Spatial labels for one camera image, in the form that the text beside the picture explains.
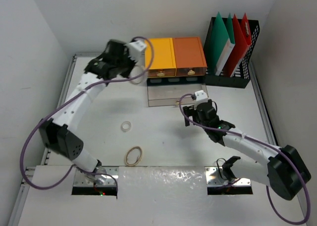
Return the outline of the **transparent dark bottom drawer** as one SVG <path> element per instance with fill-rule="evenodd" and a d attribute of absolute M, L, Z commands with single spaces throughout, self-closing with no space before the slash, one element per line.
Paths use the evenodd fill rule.
<path fill-rule="evenodd" d="M 174 106 L 179 105 L 179 99 L 185 94 L 194 94 L 196 91 L 203 90 L 208 94 L 204 84 L 185 84 L 185 85 L 162 85 L 148 86 L 148 106 Z"/>

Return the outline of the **small clear tape roll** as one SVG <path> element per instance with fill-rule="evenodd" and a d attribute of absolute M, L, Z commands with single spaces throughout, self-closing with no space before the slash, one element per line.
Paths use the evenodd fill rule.
<path fill-rule="evenodd" d="M 120 126 L 123 132 L 128 132 L 131 129 L 131 127 L 132 127 L 132 124 L 129 121 L 124 121 Z"/>

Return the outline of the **beige masking tape roll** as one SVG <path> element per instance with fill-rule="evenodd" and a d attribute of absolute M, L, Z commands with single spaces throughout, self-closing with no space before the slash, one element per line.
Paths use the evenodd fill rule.
<path fill-rule="evenodd" d="M 135 167 L 139 164 L 143 157 L 143 150 L 140 146 L 130 148 L 124 157 L 124 163 L 127 167 Z"/>

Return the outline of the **green clip file folder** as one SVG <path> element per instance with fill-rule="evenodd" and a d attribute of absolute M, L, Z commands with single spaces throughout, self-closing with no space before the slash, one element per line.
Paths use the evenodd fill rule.
<path fill-rule="evenodd" d="M 231 14 L 226 21 L 220 12 L 217 13 L 204 45 L 204 54 L 207 62 L 209 75 L 219 76 L 235 46 L 233 22 Z"/>

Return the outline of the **red clip file folder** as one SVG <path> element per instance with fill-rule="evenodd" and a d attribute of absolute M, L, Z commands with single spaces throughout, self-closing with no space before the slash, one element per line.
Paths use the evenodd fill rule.
<path fill-rule="evenodd" d="M 236 69 L 243 60 L 246 52 L 251 46 L 251 30 L 247 14 L 245 13 L 239 22 L 236 15 L 232 19 L 235 46 L 225 64 L 223 74 L 226 77 L 233 77 Z"/>

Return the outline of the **large clear tape roll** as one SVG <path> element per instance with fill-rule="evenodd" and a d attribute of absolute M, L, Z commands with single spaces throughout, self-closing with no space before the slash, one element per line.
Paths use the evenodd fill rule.
<path fill-rule="evenodd" d="M 133 80 L 129 80 L 129 82 L 133 85 L 144 84 L 148 76 L 145 70 L 146 68 L 143 65 L 135 65 L 130 73 L 130 78 L 133 78 Z"/>

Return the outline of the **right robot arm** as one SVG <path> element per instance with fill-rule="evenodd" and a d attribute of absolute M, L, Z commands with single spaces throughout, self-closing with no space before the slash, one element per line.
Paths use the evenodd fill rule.
<path fill-rule="evenodd" d="M 231 182 L 238 178 L 249 178 L 270 187 L 285 200 L 292 200 L 303 184 L 311 180 L 308 168 L 294 147 L 274 146 L 243 135 L 235 125 L 219 118 L 211 100 L 182 107 L 181 112 L 186 126 L 192 123 L 202 127 L 214 143 L 253 159 L 252 163 L 240 156 L 226 160 L 220 168 L 223 180 Z"/>

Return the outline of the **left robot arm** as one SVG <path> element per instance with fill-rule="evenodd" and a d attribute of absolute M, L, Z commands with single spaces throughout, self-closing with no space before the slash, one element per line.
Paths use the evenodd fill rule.
<path fill-rule="evenodd" d="M 83 171 L 94 172 L 100 162 L 84 149 L 84 143 L 75 135 L 75 130 L 89 105 L 106 87 L 103 81 L 118 75 L 127 78 L 135 64 L 129 57 L 126 43 L 109 40 L 105 51 L 87 64 L 81 79 L 65 101 L 66 106 L 40 126 L 45 146 Z"/>

